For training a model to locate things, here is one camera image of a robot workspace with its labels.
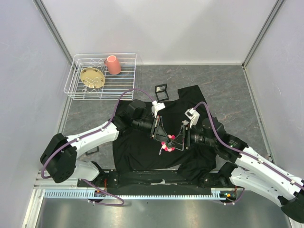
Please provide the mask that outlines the pink white flower brooch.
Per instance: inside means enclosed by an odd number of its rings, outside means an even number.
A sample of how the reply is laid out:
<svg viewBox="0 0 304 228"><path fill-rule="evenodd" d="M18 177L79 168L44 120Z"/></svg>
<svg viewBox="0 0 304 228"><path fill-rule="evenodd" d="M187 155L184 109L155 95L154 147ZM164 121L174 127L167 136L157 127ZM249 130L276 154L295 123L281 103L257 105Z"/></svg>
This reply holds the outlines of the pink white flower brooch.
<svg viewBox="0 0 304 228"><path fill-rule="evenodd" d="M168 135L169 139L175 139L175 135ZM161 142L161 149L159 150L159 156L162 154L163 151L165 152L172 152L175 148L170 147L168 142Z"/></svg>

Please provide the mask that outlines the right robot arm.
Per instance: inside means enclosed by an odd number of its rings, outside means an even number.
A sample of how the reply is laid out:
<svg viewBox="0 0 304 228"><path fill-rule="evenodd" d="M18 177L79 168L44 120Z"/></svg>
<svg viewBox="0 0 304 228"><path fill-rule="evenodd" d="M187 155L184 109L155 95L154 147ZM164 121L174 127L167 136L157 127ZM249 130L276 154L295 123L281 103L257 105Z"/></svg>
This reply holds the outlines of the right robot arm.
<svg viewBox="0 0 304 228"><path fill-rule="evenodd" d="M185 150L194 145L213 149L226 160L228 171L218 174L223 187L231 184L261 195L278 205L289 218L304 221L304 180L258 154L239 138L226 133L214 117L206 118L201 128L196 121L185 122L177 136L167 136L170 150Z"/></svg>

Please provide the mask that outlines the black t-shirt garment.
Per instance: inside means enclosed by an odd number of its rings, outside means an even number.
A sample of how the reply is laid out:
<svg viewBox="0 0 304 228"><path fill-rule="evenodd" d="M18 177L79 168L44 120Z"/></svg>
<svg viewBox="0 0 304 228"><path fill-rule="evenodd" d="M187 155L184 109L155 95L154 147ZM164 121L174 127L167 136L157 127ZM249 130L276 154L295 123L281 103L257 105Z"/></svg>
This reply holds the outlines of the black t-shirt garment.
<svg viewBox="0 0 304 228"><path fill-rule="evenodd" d="M187 109L205 101L198 85L178 89L179 98L165 103L159 112L166 133L177 135ZM145 132L130 129L113 142L114 164L118 171L150 171L178 166L178 174L188 181L198 181L216 168L216 153L205 145L194 145L189 150L168 152L162 144Z"/></svg>

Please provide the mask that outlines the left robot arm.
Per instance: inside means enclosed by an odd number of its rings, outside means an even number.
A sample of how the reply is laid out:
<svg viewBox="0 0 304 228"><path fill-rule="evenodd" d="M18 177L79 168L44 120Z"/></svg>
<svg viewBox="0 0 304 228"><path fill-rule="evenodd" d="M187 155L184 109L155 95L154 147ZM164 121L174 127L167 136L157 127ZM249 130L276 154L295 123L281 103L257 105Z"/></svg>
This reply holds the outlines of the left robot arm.
<svg viewBox="0 0 304 228"><path fill-rule="evenodd" d="M68 179L86 179L94 187L104 182L102 169L94 162L79 161L78 158L102 144L115 141L129 128L139 128L156 135L158 112L165 108L164 103L153 101L147 110L145 102L131 101L122 111L115 111L104 124L83 133L64 136L54 135L40 157L43 165L41 177L51 178L55 183Z"/></svg>

